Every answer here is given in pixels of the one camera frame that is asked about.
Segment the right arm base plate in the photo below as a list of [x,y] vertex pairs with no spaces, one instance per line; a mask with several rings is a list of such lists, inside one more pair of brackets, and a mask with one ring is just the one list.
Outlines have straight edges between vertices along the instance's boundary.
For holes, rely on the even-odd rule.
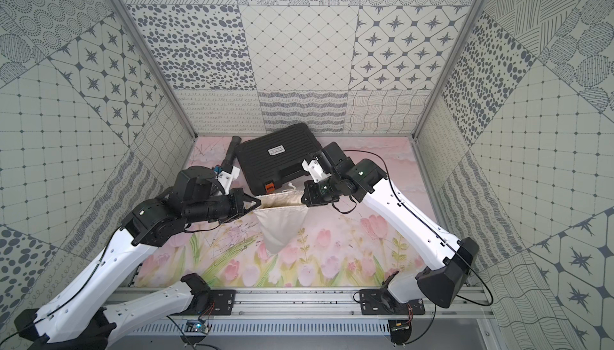
[[422,299],[400,303],[381,289],[360,289],[356,300],[363,316],[425,315],[425,305]]

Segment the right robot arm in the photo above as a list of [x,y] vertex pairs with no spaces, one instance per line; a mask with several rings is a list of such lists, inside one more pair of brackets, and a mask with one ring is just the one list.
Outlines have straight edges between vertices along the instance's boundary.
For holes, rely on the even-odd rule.
[[331,166],[319,158],[303,161],[302,168],[312,177],[305,183],[303,204],[326,206],[342,196],[352,198],[383,217],[419,253],[423,270],[393,275],[385,282],[387,297],[399,304],[425,298],[440,308],[452,305],[473,270],[480,250],[476,241],[460,239],[433,222],[369,159],[354,164],[344,158]]

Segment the white cloth soil bag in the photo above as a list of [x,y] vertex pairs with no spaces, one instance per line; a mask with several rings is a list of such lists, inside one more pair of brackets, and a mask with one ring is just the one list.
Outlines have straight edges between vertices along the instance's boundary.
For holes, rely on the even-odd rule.
[[268,254],[282,251],[301,230],[309,212],[302,203],[302,196],[302,191],[287,190],[258,197],[261,205],[254,210],[254,214],[259,221]]

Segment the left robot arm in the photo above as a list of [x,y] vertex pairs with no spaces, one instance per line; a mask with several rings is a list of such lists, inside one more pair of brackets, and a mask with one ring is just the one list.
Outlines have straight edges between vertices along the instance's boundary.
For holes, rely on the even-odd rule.
[[192,166],[173,186],[134,207],[97,257],[54,299],[21,312],[16,336],[33,349],[105,349],[145,324],[176,313],[211,309],[211,287],[196,273],[159,292],[105,307],[118,286],[172,237],[196,231],[197,222],[218,226],[238,220],[262,203],[213,169]]

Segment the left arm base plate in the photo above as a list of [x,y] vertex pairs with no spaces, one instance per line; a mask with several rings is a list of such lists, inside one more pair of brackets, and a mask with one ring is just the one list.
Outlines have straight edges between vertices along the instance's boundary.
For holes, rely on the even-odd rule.
[[212,289],[200,292],[186,310],[198,316],[230,316],[233,312],[237,291],[235,289]]

